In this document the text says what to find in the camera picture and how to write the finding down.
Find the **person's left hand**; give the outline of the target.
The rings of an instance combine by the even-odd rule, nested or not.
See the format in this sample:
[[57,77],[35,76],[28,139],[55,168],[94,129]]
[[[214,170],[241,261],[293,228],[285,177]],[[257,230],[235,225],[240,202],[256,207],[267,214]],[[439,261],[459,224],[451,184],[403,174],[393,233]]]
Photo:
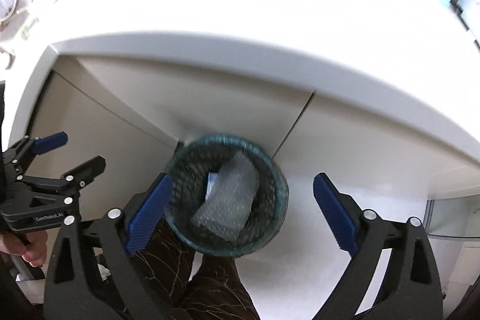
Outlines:
[[32,267],[43,266],[47,260],[46,231],[30,232],[26,235],[28,244],[10,232],[1,233],[1,252],[22,257]]

